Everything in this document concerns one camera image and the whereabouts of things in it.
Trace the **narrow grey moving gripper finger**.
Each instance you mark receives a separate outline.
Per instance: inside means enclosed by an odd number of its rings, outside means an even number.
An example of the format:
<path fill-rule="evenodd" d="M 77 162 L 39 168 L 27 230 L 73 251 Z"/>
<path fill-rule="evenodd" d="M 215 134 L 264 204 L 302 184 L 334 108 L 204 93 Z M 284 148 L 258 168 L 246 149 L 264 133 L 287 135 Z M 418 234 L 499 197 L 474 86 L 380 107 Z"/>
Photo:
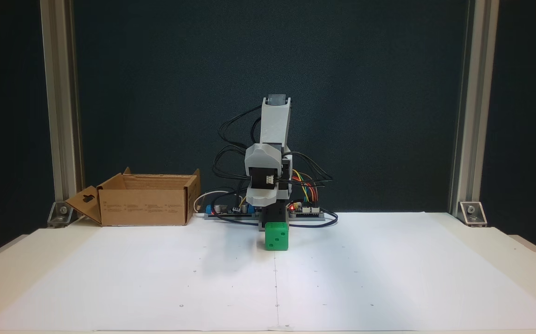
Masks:
<path fill-rule="evenodd" d="M 252 206 L 269 206 L 277 201 L 278 186 L 270 189 L 247 187 L 247 203 Z"/>

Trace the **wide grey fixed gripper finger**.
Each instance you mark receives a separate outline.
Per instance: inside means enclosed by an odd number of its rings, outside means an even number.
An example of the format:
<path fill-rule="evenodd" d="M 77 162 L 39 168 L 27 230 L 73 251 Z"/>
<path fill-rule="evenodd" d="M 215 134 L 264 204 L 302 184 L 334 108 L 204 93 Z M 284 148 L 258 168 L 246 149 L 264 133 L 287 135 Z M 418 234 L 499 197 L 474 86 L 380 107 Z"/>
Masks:
<path fill-rule="evenodd" d="M 245 173 L 251 176 L 251 168 L 276 169 L 281 177 L 283 146 L 281 144 L 253 144 L 245 151 Z"/>

